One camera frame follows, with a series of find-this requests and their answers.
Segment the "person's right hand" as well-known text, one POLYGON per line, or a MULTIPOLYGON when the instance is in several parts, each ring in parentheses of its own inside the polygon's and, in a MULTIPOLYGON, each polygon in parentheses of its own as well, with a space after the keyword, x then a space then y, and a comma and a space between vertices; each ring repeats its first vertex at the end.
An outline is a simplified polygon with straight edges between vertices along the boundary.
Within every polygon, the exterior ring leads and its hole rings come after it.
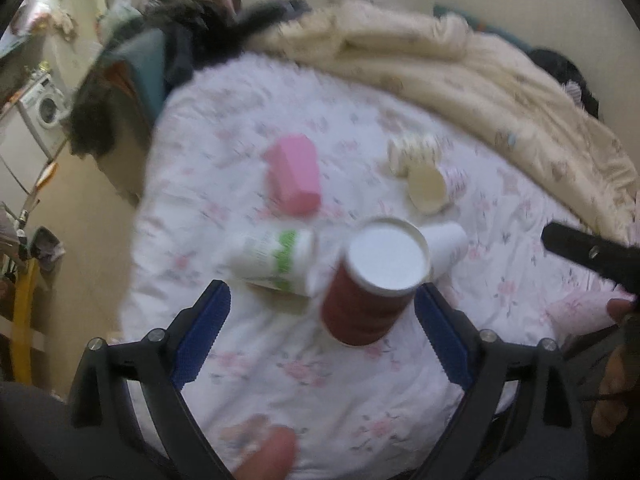
MULTIPOLYGON (((610 317, 618 324, 631 312, 631 302, 625 299, 612 299, 606 306, 610 317)), ((634 371, 625 363, 626 347, 621 344, 608 358, 603 378, 600 382, 601 396, 612 396, 630 389, 634 382, 631 376, 634 371)), ((628 414, 627 404, 620 399, 601 400, 596 403, 591 416, 593 432, 600 437, 611 437, 617 426, 628 414)))

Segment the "person's left hand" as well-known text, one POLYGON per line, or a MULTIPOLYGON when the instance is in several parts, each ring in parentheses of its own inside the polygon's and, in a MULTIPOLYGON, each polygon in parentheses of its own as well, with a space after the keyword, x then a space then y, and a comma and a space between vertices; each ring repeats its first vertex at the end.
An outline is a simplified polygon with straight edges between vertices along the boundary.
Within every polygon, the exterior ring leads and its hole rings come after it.
POLYGON ((236 480, 283 480, 292 470, 297 453, 295 432, 275 426, 262 446, 233 473, 236 480))

